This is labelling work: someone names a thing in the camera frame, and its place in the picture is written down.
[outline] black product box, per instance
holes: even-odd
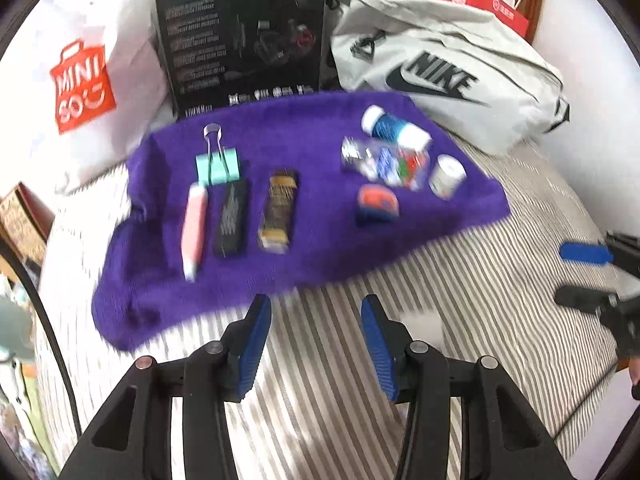
[[[156,0],[180,117],[319,88],[324,0]]]

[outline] pink pen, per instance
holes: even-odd
[[[182,265],[184,279],[195,282],[204,244],[204,220],[207,213],[209,194],[200,184],[191,184],[187,211],[182,227]]]

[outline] nike bag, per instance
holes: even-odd
[[[491,12],[443,0],[328,3],[345,90],[405,93],[490,155],[568,120],[558,69]]]
[[[4,126],[25,159],[14,173],[39,194],[86,184],[148,131],[168,93],[151,10],[152,0],[40,0],[13,38]]]

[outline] purple cloth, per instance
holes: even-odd
[[[356,226],[356,195],[367,180],[342,171],[340,147],[345,136],[366,138],[360,118],[372,104],[431,134],[431,167],[441,153],[462,162],[467,178],[452,200],[437,198],[428,187],[395,189],[397,222]],[[210,188],[204,255],[192,284],[182,274],[180,238],[189,186],[197,181],[194,159],[207,151],[202,131],[211,122],[222,126],[224,145],[238,150],[242,175],[252,186],[247,248],[227,260],[213,255],[224,189]],[[500,183],[485,177],[411,99],[391,92],[325,92],[222,108],[149,136],[127,167],[131,216],[114,231],[92,303],[98,332],[122,350],[197,314],[248,304],[258,292],[344,280],[510,213]],[[256,237],[268,180],[279,168],[300,172],[285,255],[262,251]]]

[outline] striped bedsheet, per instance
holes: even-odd
[[[561,282],[615,288],[611,268],[566,264],[562,240],[599,232],[573,191],[533,144],[497,159],[465,146],[498,178],[513,215],[438,240],[343,283],[272,298],[273,322],[254,389],[226,414],[238,472],[248,479],[393,478],[406,407],[380,391],[358,325],[374,292],[393,319],[436,311],[447,356],[500,360],[568,458],[607,388],[615,344],[597,320],[555,306]],[[231,308],[166,330],[134,353],[95,331],[90,305],[114,227],[129,213],[123,166],[65,201],[50,236],[41,294],[66,357],[85,427],[137,356],[187,356],[244,313]],[[38,386],[58,461],[75,444],[62,381],[41,329]],[[180,401],[174,405],[174,479],[184,478]],[[452,402],[449,478],[459,476],[460,405]]]

